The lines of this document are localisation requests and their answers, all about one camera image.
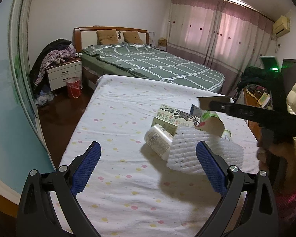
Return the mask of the glass sliding wardrobe door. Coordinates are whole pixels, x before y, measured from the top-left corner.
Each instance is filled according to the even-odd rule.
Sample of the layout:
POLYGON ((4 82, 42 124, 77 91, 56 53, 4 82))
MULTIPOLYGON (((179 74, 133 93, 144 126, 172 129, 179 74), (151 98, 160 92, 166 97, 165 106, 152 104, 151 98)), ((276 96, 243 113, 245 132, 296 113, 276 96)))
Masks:
POLYGON ((30 4, 0 0, 0 195, 15 204, 30 170, 54 170, 29 81, 30 4))

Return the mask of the dark clothes pile by curtain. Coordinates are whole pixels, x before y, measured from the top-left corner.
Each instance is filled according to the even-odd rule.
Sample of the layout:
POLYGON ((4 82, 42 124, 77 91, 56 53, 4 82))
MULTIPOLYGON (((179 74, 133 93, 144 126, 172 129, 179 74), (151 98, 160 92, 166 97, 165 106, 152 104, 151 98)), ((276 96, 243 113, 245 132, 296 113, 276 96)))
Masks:
POLYGON ((236 86, 237 93, 249 85, 258 85, 264 87, 269 93, 285 97, 283 76, 279 71, 249 66, 241 74, 236 86))

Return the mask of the white foam fruit net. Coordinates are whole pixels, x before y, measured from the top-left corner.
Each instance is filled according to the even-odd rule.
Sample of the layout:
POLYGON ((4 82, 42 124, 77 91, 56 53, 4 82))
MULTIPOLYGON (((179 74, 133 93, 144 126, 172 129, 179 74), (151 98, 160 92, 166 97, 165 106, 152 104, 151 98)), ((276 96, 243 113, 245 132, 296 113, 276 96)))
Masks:
POLYGON ((167 167, 185 174, 205 174, 216 166, 220 156, 227 165, 242 168, 243 148, 231 139, 219 137, 192 127, 179 127, 173 137, 167 167))

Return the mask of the pink white curtain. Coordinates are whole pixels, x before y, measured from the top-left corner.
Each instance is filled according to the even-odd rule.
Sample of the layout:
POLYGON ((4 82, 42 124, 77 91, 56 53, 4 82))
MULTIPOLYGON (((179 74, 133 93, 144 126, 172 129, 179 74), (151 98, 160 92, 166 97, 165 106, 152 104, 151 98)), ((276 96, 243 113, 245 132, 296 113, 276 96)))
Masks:
POLYGON ((167 51, 225 76, 222 93, 234 95, 248 66, 260 67, 274 22, 226 0, 171 0, 167 51))

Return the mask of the green patterned cardboard box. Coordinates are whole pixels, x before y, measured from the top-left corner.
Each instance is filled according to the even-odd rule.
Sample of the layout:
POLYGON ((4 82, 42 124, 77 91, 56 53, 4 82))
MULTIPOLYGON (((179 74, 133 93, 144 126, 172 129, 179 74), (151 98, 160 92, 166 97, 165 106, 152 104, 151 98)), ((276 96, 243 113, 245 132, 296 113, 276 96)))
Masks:
POLYGON ((160 125, 172 136, 178 127, 195 127, 200 123, 200 118, 179 109, 162 104, 153 117, 152 125, 160 125))

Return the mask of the white small plastic bottle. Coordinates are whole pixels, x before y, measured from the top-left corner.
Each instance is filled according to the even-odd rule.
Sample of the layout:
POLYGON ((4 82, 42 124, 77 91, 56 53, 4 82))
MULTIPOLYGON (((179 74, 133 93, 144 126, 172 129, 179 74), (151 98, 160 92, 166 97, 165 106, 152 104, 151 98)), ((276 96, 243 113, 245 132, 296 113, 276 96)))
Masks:
POLYGON ((164 161, 168 160, 173 136, 161 125, 152 126, 145 134, 146 144, 164 161))

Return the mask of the black television screen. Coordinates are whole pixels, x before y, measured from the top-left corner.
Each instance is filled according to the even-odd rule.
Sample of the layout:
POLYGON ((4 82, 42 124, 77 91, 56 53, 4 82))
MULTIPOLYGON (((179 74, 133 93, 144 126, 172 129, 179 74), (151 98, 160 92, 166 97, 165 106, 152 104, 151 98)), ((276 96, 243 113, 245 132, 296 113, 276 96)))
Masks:
POLYGON ((296 59, 284 59, 281 67, 281 74, 285 87, 286 96, 296 84, 296 59))

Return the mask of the wooden bed headboard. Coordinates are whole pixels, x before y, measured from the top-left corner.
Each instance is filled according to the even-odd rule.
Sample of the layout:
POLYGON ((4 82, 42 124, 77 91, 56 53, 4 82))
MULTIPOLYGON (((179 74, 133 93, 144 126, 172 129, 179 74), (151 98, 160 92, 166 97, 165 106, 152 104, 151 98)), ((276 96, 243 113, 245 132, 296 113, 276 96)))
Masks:
POLYGON ((74 28, 73 45, 78 53, 84 48, 99 44, 117 44, 127 42, 124 38, 124 32, 133 35, 137 33, 139 39, 145 44, 149 44, 149 33, 144 29, 128 28, 128 27, 109 27, 109 26, 90 26, 74 28))

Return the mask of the white dotted table cloth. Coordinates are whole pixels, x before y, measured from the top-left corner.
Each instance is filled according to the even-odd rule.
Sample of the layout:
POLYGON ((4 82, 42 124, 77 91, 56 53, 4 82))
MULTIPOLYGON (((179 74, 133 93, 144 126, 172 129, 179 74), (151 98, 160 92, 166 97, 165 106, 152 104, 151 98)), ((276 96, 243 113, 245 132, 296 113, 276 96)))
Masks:
POLYGON ((205 176, 170 170, 144 141, 162 104, 189 111, 210 92, 126 76, 104 75, 65 149, 68 165, 89 145, 101 158, 77 195, 102 236, 195 236, 220 195, 205 176))

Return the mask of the pile of clothes on nightstand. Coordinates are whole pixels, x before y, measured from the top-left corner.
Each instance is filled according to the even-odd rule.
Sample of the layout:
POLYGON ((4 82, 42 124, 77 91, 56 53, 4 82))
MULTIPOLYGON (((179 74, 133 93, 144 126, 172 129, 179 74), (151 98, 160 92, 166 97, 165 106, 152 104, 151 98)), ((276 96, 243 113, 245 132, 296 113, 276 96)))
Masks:
POLYGON ((34 95, 39 95, 44 86, 44 76, 47 68, 55 61, 76 57, 76 50, 70 46, 71 41, 57 39, 48 44, 37 57, 31 71, 30 84, 34 95))

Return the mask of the pink fuzzy garment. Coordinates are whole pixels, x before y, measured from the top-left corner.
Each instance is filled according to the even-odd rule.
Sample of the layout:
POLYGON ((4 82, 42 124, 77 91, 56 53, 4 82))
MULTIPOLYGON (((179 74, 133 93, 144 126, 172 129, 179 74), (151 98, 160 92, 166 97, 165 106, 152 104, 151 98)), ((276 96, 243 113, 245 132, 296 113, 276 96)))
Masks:
POLYGON ((277 212, 279 216, 279 228, 287 229, 296 219, 296 191, 291 194, 275 194, 277 212))

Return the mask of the brown pillow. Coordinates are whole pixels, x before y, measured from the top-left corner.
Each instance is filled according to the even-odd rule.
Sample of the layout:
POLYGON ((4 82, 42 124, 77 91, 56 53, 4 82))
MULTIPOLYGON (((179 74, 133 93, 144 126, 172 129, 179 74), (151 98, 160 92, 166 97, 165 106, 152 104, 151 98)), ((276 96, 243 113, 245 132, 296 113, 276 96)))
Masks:
POLYGON ((101 45, 119 44, 116 29, 97 30, 97 37, 101 45))
POLYGON ((123 38, 127 43, 144 44, 137 31, 124 31, 123 38))

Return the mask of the yellow tissue box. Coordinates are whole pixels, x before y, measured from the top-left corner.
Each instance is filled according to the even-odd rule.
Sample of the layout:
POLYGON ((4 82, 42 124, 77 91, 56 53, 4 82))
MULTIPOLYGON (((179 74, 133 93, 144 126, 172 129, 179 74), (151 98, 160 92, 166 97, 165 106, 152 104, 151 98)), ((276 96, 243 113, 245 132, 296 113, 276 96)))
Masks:
POLYGON ((166 47, 167 46, 167 39, 166 38, 160 38, 158 40, 158 46, 159 47, 166 47))

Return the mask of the bed with green plaid quilt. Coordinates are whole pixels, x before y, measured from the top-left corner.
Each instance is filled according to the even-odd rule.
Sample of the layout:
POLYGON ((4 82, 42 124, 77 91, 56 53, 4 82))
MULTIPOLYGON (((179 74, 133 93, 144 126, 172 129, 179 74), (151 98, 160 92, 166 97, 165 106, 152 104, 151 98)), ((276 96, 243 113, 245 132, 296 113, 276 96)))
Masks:
POLYGON ((105 74, 150 79, 219 93, 225 76, 208 67, 147 44, 90 45, 83 49, 82 67, 105 74))

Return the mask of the clear green plastic cup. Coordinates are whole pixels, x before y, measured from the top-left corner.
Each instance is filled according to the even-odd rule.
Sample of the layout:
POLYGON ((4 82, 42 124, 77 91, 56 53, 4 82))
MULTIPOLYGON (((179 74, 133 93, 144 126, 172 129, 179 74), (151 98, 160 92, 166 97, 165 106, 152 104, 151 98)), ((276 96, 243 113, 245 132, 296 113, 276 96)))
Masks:
POLYGON ((212 135, 221 137, 225 126, 215 111, 201 111, 199 120, 195 123, 195 128, 206 131, 212 135))

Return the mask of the wall air conditioner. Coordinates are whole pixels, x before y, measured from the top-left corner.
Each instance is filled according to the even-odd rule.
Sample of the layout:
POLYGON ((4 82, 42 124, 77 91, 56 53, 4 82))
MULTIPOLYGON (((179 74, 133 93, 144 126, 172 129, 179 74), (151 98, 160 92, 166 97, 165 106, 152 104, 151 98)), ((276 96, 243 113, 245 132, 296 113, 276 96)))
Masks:
POLYGON ((290 32, 290 19, 286 16, 281 16, 272 27, 273 34, 279 38, 290 32))

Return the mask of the right brown pillow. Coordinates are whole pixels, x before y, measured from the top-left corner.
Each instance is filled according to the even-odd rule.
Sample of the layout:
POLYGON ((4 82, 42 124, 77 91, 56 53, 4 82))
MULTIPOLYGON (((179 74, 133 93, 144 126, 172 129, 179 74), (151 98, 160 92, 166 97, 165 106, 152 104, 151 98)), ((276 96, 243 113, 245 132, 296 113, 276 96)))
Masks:
POLYGON ((124 31, 123 38, 127 43, 144 44, 137 31, 124 31))

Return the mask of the white bedside nightstand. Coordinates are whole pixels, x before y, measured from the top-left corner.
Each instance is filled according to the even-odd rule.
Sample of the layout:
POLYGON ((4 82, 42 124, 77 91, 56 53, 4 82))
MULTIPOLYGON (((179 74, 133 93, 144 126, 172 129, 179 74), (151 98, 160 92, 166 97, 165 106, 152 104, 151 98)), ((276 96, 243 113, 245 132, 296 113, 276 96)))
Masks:
POLYGON ((61 65, 49 66, 47 75, 51 91, 62 88, 70 78, 82 79, 82 61, 80 58, 75 58, 61 65))

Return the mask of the red plastic bucket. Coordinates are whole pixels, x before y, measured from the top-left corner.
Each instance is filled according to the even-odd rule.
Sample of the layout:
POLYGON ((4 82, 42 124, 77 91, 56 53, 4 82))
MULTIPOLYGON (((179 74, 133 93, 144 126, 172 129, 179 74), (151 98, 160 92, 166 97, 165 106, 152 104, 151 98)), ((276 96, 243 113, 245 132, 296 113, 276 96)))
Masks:
POLYGON ((66 80, 68 96, 73 99, 80 97, 82 93, 82 81, 79 77, 72 77, 66 80))

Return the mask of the left brown pillow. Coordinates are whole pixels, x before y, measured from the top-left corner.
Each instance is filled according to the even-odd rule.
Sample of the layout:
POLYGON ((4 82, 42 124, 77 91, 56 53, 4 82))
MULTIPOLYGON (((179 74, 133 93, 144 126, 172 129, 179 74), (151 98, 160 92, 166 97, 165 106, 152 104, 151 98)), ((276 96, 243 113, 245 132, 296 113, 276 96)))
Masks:
POLYGON ((116 29, 97 30, 97 37, 101 45, 119 44, 116 29))

